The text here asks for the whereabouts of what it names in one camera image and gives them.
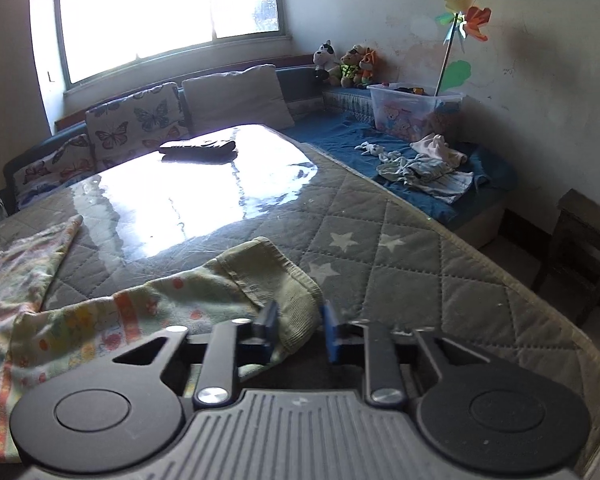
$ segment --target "circular cover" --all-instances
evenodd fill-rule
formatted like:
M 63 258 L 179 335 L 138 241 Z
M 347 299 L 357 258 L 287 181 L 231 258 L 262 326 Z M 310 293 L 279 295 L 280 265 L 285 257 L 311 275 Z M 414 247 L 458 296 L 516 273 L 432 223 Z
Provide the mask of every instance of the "circular cover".
M 416 421 L 449 459 L 501 476 L 565 466 L 589 434 L 589 413 L 575 393 L 517 367 L 445 370 L 420 401 Z
M 96 366 L 40 384 L 16 404 L 10 421 L 24 461 L 76 475 L 143 462 L 183 422 L 178 397 L 133 365 Z

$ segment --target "gray quilted tablecloth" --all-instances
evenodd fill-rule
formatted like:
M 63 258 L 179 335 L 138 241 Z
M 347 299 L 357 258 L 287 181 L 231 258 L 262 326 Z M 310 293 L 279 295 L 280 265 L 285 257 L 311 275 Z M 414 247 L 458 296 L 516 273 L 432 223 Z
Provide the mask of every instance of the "gray quilted tablecloth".
M 267 237 L 347 317 L 442 329 L 570 387 L 592 417 L 576 471 L 591 469 L 600 455 L 600 353 L 580 330 L 375 183 L 307 145 L 242 134 L 231 164 L 160 165 L 154 153 L 57 192 L 2 222 L 0 247 L 84 216 L 45 301 L 59 308 Z

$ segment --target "wooden trim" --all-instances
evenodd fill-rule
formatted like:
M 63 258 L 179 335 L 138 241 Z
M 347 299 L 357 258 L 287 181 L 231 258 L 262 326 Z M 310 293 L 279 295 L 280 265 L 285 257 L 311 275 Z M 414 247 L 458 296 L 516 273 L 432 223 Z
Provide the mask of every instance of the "wooden trim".
M 504 211 L 499 234 L 541 262 L 548 254 L 551 235 L 509 209 Z M 565 243 L 560 260 L 592 283 L 600 276 L 600 262 L 573 243 Z
M 200 77 L 203 75 L 216 74 L 219 72 L 231 72 L 233 70 L 247 70 L 248 68 L 251 68 L 252 66 L 261 65 L 261 64 L 272 64 L 272 65 L 275 65 L 276 68 L 290 68 L 290 67 L 294 67 L 294 66 L 311 65 L 313 63 L 314 63 L 313 54 L 302 54 L 301 56 L 272 57 L 269 59 L 243 61 L 240 63 L 231 64 L 231 65 L 224 65 L 224 66 L 219 66 L 216 68 L 208 68 L 206 70 L 198 70 L 197 72 L 191 72 L 188 74 L 171 77 L 169 79 L 163 79 L 162 81 L 156 81 L 154 83 L 151 83 L 150 85 L 145 85 L 145 86 L 141 86 L 139 88 L 134 88 L 124 94 L 116 95 L 114 97 L 109 97 L 103 101 L 94 103 L 89 108 L 85 108 L 84 110 L 74 112 L 73 114 L 68 115 L 67 117 L 58 119 L 56 121 L 56 132 L 60 132 L 66 128 L 69 128 L 70 126 L 74 126 L 74 124 L 81 123 L 85 118 L 85 114 L 87 113 L 87 110 L 90 110 L 94 106 L 108 103 L 109 101 L 113 101 L 114 99 L 126 97 L 128 95 L 135 94 L 136 92 L 139 92 L 142 90 L 147 90 L 147 89 L 152 88 L 159 84 L 174 81 L 177 83 L 178 86 L 182 86 L 182 82 L 185 79 L 190 79 L 192 77 Z

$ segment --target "pink cloth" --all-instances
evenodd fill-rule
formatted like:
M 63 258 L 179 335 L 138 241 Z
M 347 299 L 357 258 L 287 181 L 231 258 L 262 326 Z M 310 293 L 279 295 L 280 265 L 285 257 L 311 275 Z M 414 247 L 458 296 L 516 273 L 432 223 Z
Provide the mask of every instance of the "pink cloth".
M 452 168 L 457 168 L 466 161 L 466 155 L 457 150 L 452 150 L 445 142 L 445 137 L 442 135 L 429 134 L 418 142 L 410 144 L 411 149 L 424 155 L 429 155 L 432 158 L 444 160 Z

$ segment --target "window sill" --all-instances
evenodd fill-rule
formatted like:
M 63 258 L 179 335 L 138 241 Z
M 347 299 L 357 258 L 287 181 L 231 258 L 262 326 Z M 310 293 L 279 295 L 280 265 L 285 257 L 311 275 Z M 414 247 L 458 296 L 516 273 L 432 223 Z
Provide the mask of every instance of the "window sill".
M 155 64 L 156 62 L 165 61 L 167 59 L 177 58 L 181 56 L 187 56 L 192 52 L 204 52 L 204 51 L 214 51 L 218 49 L 224 49 L 227 47 L 242 45 L 242 44 L 253 44 L 253 43 L 269 43 L 272 41 L 289 41 L 292 37 L 289 34 L 282 34 L 280 36 L 267 36 L 267 37 L 259 37 L 259 38 L 247 38 L 244 40 L 237 41 L 226 41 L 223 43 L 216 44 L 204 44 L 201 46 L 193 46 L 191 48 L 187 48 L 186 50 L 179 50 L 177 52 L 172 52 L 169 54 L 164 54 L 163 56 L 153 57 L 151 59 L 140 60 L 138 62 L 134 62 L 133 64 L 124 66 L 118 69 L 112 69 L 109 72 L 105 72 L 101 75 L 96 75 L 93 78 L 85 81 L 84 83 L 76 83 L 71 88 L 64 91 L 65 96 L 71 96 L 72 94 L 80 93 L 82 90 L 92 88 L 94 86 L 99 86 L 103 82 L 106 82 L 110 79 L 117 78 L 121 75 L 125 75 L 127 73 L 133 73 L 139 68 L 151 64 Z

